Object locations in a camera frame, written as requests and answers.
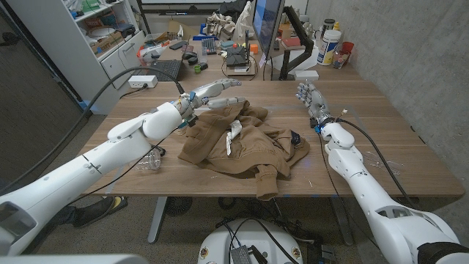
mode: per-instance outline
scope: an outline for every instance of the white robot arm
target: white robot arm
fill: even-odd
[[[317,122],[316,132],[328,142],[325,151],[330,166],[348,182],[388,262],[469,263],[469,249],[459,244],[444,220],[389,197],[363,165],[352,134],[332,118],[327,102],[314,85],[300,84],[298,91],[298,99]]]
[[[108,141],[62,165],[33,183],[0,197],[0,255],[20,254],[44,225],[65,205],[84,193],[106,173],[148,153],[148,139],[160,141],[196,118],[194,109],[208,104],[222,107],[244,98],[215,99],[234,79],[220,79],[164,103],[152,114],[142,114],[112,128]]]

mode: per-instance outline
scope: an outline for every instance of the shoe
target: shoe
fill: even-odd
[[[109,210],[108,215],[116,213],[118,210],[123,209],[129,204],[127,197],[115,197],[114,204],[112,208]]]
[[[108,214],[114,206],[114,197],[106,197],[85,208],[76,209],[76,219],[73,226],[77,228],[87,227]]]

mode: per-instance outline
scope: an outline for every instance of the black mount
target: black mount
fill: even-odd
[[[295,69],[298,65],[306,61],[311,56],[314,48],[314,41],[309,39],[306,35],[305,29],[301,25],[299,17],[296,16],[293,7],[284,7],[284,12],[287,14],[288,19],[292,23],[293,29],[300,38],[300,44],[305,46],[305,52],[293,59],[291,62],[288,62],[290,57],[290,50],[285,50],[284,62],[281,66],[280,74],[274,74],[272,80],[291,81],[295,80],[295,77],[291,74],[288,74],[288,72]]]

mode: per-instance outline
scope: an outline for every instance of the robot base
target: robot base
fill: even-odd
[[[239,227],[240,223],[245,219],[237,219],[228,223],[229,227],[234,231]],[[270,222],[260,220],[266,228],[272,233],[272,236],[284,247],[284,249],[292,256],[298,263],[303,264],[303,256],[294,257],[292,252],[299,249],[298,243],[287,232],[280,227],[277,227]],[[284,255],[284,253],[275,245],[270,239],[269,235],[256,221],[247,221],[236,233],[236,238],[240,241],[241,246],[255,246],[260,253],[267,253],[268,263],[291,263],[291,261]],[[238,247],[236,238],[233,240],[233,246]],[[231,242],[230,232],[225,226],[219,227],[205,238],[199,251],[198,264],[228,263],[228,248]],[[256,258],[249,255],[251,263],[257,263]]]

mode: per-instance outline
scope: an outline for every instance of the container lid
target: container lid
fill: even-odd
[[[342,32],[337,31],[337,30],[326,30],[324,32],[324,37],[329,40],[339,40],[341,35],[342,35]]]
[[[328,19],[325,19],[324,20],[324,23],[331,23],[331,24],[334,24],[336,22],[335,19],[332,19],[332,18],[328,18]]]

